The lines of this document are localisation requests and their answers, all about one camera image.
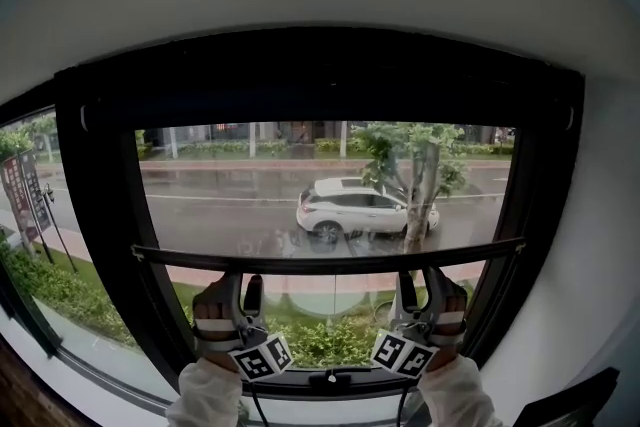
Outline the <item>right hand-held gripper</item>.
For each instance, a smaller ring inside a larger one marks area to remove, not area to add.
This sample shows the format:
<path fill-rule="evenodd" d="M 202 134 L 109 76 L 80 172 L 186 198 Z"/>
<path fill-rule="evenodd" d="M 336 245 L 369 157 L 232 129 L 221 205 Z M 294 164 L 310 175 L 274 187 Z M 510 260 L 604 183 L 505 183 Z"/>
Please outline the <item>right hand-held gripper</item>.
<path fill-rule="evenodd" d="M 423 270 L 426 313 L 413 319 L 418 311 L 414 279 L 409 271 L 400 271 L 396 279 L 396 307 L 387 314 L 387 325 L 376 334 L 370 362 L 403 378 L 420 378 L 440 348 L 432 334 L 440 313 L 446 308 L 450 280 L 439 267 Z"/>

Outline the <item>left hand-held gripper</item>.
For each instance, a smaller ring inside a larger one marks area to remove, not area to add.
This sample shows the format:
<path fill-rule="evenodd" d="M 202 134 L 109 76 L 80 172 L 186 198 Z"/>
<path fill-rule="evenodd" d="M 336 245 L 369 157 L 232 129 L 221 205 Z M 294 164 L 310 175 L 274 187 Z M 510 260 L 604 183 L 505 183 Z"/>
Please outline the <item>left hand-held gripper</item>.
<path fill-rule="evenodd" d="M 238 326 L 240 345 L 229 352 L 243 378 L 258 382 L 282 375 L 293 364 L 293 355 L 281 332 L 270 333 L 263 320 L 264 282 L 254 274 L 241 304 L 243 274 L 226 272 L 223 311 L 226 318 L 243 318 Z"/>

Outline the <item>person's right hand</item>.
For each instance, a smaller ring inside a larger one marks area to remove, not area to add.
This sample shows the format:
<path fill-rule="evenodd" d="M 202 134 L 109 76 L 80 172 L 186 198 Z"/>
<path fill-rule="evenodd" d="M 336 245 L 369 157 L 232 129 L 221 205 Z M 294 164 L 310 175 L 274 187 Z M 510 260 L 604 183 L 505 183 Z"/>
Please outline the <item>person's right hand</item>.
<path fill-rule="evenodd" d="M 457 347 L 463 342 L 466 333 L 467 302 L 466 290 L 450 280 L 446 308 L 439 316 L 433 316 L 433 328 L 429 336 L 432 345 L 439 348 Z"/>

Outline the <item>person's left hand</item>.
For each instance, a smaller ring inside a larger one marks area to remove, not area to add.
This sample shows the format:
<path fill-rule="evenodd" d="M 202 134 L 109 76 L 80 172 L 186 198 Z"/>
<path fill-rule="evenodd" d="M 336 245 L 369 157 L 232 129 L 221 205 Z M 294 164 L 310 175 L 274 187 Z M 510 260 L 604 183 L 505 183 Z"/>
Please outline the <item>person's left hand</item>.
<path fill-rule="evenodd" d="M 240 345 L 238 318 L 226 318 L 223 276 L 211 282 L 192 301 L 193 334 L 197 351 L 206 359 L 227 356 Z"/>

